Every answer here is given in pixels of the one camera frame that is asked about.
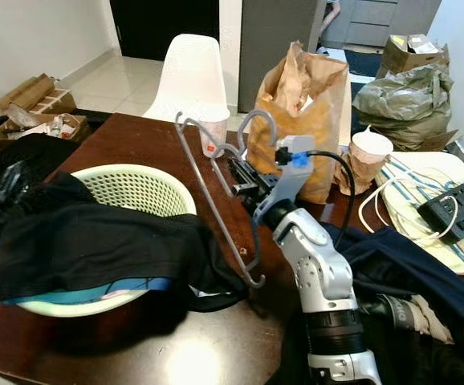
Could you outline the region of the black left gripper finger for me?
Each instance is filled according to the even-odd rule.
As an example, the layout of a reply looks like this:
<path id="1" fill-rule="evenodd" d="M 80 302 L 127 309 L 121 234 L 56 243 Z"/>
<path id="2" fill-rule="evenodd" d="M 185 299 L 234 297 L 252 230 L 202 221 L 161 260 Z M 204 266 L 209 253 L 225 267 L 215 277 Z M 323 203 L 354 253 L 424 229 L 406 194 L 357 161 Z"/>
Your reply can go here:
<path id="1" fill-rule="evenodd" d="M 31 166 L 29 160 L 20 160 L 4 170 L 0 183 L 0 206 L 11 209 L 20 202 L 30 186 Z"/>

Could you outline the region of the grey plastic clothes hanger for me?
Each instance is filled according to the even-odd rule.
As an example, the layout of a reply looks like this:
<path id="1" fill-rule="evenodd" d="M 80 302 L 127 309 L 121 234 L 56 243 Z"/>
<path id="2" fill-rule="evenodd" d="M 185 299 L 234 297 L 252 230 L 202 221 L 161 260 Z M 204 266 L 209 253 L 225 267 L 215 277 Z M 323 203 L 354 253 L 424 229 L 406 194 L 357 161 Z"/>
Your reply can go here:
<path id="1" fill-rule="evenodd" d="M 254 257 L 254 260 L 251 261 L 250 263 L 246 263 L 246 261 L 243 261 L 242 253 L 240 253 L 239 247 L 235 245 L 235 242 L 233 241 L 233 238 L 230 235 L 230 232 L 225 222 L 222 220 L 220 210 L 218 210 L 216 203 L 214 203 L 213 197 L 211 197 L 209 187 L 206 186 L 206 180 L 203 179 L 203 175 L 200 172 L 200 168 L 197 165 L 197 162 L 188 145 L 187 139 L 185 138 L 185 133 L 184 133 L 185 125 L 186 124 L 199 124 L 200 122 L 194 119 L 191 119 L 188 116 L 187 118 L 185 118 L 185 121 L 183 122 L 178 121 L 183 115 L 184 115 L 183 112 L 177 113 L 176 122 L 174 122 L 174 128 L 176 128 L 176 133 L 178 135 L 178 139 L 181 142 L 181 146 L 183 147 L 183 150 L 185 152 L 185 156 L 187 156 L 188 161 L 190 161 L 190 165 L 192 166 L 197 182 L 202 190 L 202 193 L 204 194 L 204 198 L 206 199 L 206 202 L 209 205 L 211 212 L 214 214 L 214 216 L 216 216 L 216 219 L 218 221 L 218 227 L 220 227 L 222 231 L 222 235 L 225 236 L 225 239 L 228 242 L 228 245 L 230 246 L 232 253 L 234 254 L 235 261 L 238 264 L 240 271 L 242 271 L 240 275 L 242 275 L 242 277 L 244 278 L 244 282 L 248 286 L 254 287 L 254 289 L 258 289 L 259 287 L 262 287 L 265 285 L 266 278 L 264 275 L 261 274 L 259 279 L 254 279 L 253 276 L 251 276 L 250 272 L 255 267 L 258 267 L 258 264 L 261 263 L 262 254 L 258 254 L 257 257 Z M 273 116 L 269 112 L 266 112 L 262 109 L 251 110 L 250 113 L 247 113 L 246 116 L 243 117 L 242 121 L 240 121 L 240 124 L 236 131 L 236 139 L 237 139 L 237 142 L 240 144 L 240 146 L 244 145 L 243 137 L 244 137 L 244 131 L 246 130 L 246 126 L 250 123 L 251 119 L 253 119 L 254 117 L 258 117 L 258 116 L 260 116 L 262 119 L 265 119 L 265 121 L 268 121 L 269 124 L 272 124 L 272 125 L 275 124 Z M 246 162 L 246 150 L 237 149 L 236 147 L 233 147 L 232 144 L 219 144 L 218 149 L 221 149 L 221 150 L 224 150 L 226 152 L 230 152 L 231 154 L 233 154 L 230 159 L 236 162 L 240 162 L 240 164 L 243 164 L 243 162 Z M 218 177 L 218 182 L 220 182 L 222 185 L 222 191 L 224 191 L 225 194 L 227 194 L 229 197 L 235 197 L 234 192 L 227 184 L 227 180 L 225 179 L 224 176 L 222 176 L 221 170 L 218 169 L 218 166 L 216 164 L 217 157 L 206 158 L 206 159 L 210 161 L 211 165 L 213 165 L 214 172 L 216 172 L 216 176 Z M 260 245 L 260 241 L 258 241 L 257 230 L 255 230 L 255 219 L 251 219 L 250 224 L 251 226 L 254 226 L 253 228 L 251 228 L 251 235 L 253 235 L 254 246 L 258 247 L 258 245 Z"/>

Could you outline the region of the black Petronas t-shirt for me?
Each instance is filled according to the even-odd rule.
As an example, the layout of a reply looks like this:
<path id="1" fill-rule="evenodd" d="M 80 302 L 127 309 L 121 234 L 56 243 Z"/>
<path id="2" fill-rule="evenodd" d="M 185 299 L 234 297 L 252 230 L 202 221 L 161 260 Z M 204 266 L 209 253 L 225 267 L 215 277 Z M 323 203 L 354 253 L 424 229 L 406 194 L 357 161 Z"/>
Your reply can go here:
<path id="1" fill-rule="evenodd" d="M 6 210 L 0 228 L 0 303 L 167 278 L 161 292 L 248 289 L 229 267 L 216 235 L 199 216 L 159 217 L 96 201 L 77 177 L 56 173 Z"/>

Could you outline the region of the navy t-shirt gold print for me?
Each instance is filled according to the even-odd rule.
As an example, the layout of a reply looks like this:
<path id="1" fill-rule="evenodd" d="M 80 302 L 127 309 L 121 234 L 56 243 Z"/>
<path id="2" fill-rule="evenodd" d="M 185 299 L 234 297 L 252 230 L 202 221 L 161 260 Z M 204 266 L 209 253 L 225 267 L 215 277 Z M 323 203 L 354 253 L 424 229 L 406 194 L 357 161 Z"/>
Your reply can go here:
<path id="1" fill-rule="evenodd" d="M 464 280 L 460 276 L 394 229 L 364 233 L 331 223 L 321 227 L 332 237 L 344 237 L 336 249 L 352 268 L 354 286 L 426 298 L 437 315 L 445 316 L 445 326 L 464 348 Z"/>

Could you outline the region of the black cloth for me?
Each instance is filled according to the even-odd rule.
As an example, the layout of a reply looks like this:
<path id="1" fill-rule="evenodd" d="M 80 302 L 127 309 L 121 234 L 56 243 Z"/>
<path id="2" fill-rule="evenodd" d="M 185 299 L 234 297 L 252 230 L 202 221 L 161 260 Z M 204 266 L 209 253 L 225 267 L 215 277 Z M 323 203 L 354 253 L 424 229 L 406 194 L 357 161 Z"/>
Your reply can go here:
<path id="1" fill-rule="evenodd" d="M 0 149 L 0 182 L 5 169 L 19 161 L 24 161 L 27 170 L 23 175 L 27 175 L 31 182 L 43 182 L 78 147 L 77 140 L 55 138 L 44 133 L 31 133 L 13 140 L 5 149 Z"/>

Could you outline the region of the paper cup red logo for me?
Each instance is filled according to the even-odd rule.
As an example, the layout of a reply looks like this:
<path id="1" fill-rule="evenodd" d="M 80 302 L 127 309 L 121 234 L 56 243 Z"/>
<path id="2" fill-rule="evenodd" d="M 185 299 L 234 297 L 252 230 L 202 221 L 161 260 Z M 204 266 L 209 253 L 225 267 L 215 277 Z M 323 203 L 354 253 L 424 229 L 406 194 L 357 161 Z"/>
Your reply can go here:
<path id="1" fill-rule="evenodd" d="M 222 154 L 220 144 L 226 142 L 227 120 L 230 118 L 228 107 L 216 103 L 203 103 L 193 115 L 199 122 L 199 136 L 201 149 L 209 158 L 214 158 L 216 153 Z"/>

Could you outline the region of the open cardboard box with clutter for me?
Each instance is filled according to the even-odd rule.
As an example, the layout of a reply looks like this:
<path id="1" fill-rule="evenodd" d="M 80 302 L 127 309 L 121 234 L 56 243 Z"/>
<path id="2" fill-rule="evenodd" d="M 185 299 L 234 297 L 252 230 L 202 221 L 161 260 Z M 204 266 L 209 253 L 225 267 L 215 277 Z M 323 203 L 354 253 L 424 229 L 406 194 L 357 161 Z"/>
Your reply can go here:
<path id="1" fill-rule="evenodd" d="M 44 133 L 53 138 L 73 140 L 73 142 L 82 142 L 92 134 L 88 118 L 83 115 L 31 114 L 26 123 L 31 125 L 17 124 L 12 119 L 0 125 L 0 150 L 33 133 Z"/>

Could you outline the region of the brown cardboard box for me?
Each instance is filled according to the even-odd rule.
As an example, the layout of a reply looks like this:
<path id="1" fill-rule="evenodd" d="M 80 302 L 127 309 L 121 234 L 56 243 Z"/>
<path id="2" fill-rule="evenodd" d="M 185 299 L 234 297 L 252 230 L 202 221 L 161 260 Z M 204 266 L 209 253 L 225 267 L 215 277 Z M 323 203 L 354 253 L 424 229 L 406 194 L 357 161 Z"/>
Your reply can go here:
<path id="1" fill-rule="evenodd" d="M 390 35 L 376 77 L 383 78 L 435 63 L 449 65 L 450 55 L 446 45 L 436 44 L 424 34 Z"/>
<path id="2" fill-rule="evenodd" d="M 62 114 L 77 109 L 70 89 L 59 88 L 55 78 L 46 74 L 23 81 L 19 87 L 0 98 L 1 113 L 11 105 L 34 114 Z"/>

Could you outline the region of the brown paper bag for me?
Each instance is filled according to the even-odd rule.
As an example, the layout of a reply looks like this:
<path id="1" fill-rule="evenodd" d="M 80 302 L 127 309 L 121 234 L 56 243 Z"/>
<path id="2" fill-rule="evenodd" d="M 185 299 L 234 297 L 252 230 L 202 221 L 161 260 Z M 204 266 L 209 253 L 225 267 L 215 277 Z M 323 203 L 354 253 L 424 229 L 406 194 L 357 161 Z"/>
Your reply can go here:
<path id="1" fill-rule="evenodd" d="M 268 112 L 275 121 L 276 139 L 284 136 L 313 136 L 317 150 L 340 153 L 340 129 L 348 82 L 345 62 L 303 51 L 291 42 L 286 58 L 265 74 L 255 98 L 255 109 Z M 250 122 L 246 160 L 259 172 L 277 172 L 271 128 L 265 119 Z M 298 198 L 324 203 L 332 189 L 338 164 L 319 156 L 314 172 L 299 191 Z"/>

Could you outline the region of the pale green laundry basket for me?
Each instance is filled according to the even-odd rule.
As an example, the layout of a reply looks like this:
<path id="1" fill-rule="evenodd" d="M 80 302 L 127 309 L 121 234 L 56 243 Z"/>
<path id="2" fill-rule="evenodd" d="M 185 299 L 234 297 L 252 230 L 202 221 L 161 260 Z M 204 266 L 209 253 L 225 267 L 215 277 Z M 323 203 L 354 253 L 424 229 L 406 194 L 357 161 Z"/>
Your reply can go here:
<path id="1" fill-rule="evenodd" d="M 195 215 L 194 199 L 176 177 L 151 166 L 110 164 L 72 172 L 97 202 L 159 217 Z M 167 278 L 127 278 L 93 289 L 16 298 L 12 304 L 49 318 L 82 318 L 125 305 L 150 290 L 165 290 Z"/>

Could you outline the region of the white lidded paper cup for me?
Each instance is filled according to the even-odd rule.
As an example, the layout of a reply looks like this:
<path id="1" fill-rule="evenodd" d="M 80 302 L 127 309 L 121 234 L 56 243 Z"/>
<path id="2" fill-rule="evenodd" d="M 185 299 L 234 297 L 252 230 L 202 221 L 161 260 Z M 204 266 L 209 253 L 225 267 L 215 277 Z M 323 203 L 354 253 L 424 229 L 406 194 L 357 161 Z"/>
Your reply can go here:
<path id="1" fill-rule="evenodd" d="M 353 133 L 348 149 L 341 154 L 349 170 L 339 166 L 335 182 L 342 194 L 353 196 L 368 190 L 393 151 L 386 136 L 371 131 Z"/>

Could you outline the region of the grey green garbage bag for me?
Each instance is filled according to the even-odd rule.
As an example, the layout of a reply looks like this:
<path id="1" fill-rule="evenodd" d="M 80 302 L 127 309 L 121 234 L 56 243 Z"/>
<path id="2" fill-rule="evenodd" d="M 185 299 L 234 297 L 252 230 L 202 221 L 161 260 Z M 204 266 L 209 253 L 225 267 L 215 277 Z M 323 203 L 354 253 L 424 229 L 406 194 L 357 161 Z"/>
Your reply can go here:
<path id="1" fill-rule="evenodd" d="M 453 84 L 447 65 L 430 63 L 368 82 L 352 106 L 397 152 L 438 152 L 456 136 L 448 129 Z"/>

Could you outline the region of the person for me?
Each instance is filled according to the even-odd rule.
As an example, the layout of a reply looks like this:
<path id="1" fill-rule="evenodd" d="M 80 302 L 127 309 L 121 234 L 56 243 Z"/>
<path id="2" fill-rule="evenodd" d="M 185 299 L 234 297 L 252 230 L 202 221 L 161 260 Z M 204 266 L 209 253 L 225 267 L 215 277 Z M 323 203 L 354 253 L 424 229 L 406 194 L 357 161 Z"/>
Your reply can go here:
<path id="1" fill-rule="evenodd" d="M 324 17 L 321 19 L 319 36 L 324 35 L 328 26 L 335 21 L 341 12 L 339 0 L 323 0 L 324 1 Z"/>

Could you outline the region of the black power strip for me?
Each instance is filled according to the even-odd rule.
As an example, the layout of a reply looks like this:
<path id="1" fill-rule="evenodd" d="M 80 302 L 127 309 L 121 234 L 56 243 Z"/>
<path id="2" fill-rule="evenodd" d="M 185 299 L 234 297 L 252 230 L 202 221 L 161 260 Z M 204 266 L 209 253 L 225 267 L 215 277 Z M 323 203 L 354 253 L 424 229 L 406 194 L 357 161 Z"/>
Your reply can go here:
<path id="1" fill-rule="evenodd" d="M 441 235 L 441 242 L 455 245 L 464 238 L 464 183 L 428 199 L 417 213 L 433 233 Z"/>

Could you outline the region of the grey panel door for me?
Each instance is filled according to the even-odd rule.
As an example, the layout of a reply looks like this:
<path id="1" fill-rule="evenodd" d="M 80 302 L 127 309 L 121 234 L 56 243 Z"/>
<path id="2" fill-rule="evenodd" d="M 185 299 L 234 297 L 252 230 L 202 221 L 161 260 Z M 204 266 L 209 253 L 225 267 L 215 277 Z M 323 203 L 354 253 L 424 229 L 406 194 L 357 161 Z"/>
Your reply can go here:
<path id="1" fill-rule="evenodd" d="M 337 0 L 340 12 L 319 39 L 323 47 L 383 47 L 391 35 L 426 34 L 442 0 Z"/>

